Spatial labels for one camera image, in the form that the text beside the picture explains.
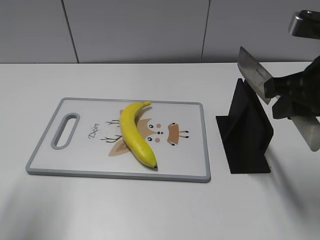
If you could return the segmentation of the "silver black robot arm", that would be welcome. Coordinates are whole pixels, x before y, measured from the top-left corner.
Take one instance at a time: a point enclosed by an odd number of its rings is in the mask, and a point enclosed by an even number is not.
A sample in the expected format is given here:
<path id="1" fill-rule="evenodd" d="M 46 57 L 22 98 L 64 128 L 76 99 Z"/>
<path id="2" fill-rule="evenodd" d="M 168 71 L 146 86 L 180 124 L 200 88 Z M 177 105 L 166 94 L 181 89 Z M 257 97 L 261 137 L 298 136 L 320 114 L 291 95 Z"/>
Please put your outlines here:
<path id="1" fill-rule="evenodd" d="M 296 11 L 290 21 L 288 33 L 294 37 L 320 39 L 320 13 L 313 10 Z"/>

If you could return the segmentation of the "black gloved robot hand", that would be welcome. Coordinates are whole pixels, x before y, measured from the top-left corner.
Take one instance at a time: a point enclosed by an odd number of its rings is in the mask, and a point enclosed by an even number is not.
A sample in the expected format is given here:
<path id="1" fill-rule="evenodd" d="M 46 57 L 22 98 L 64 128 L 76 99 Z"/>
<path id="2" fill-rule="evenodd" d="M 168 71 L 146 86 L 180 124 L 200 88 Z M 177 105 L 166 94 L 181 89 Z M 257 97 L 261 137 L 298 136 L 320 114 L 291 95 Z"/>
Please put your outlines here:
<path id="1" fill-rule="evenodd" d="M 264 83 L 264 96 L 279 99 L 272 106 L 274 119 L 318 117 L 320 115 L 320 58 L 303 71 L 272 77 Z"/>

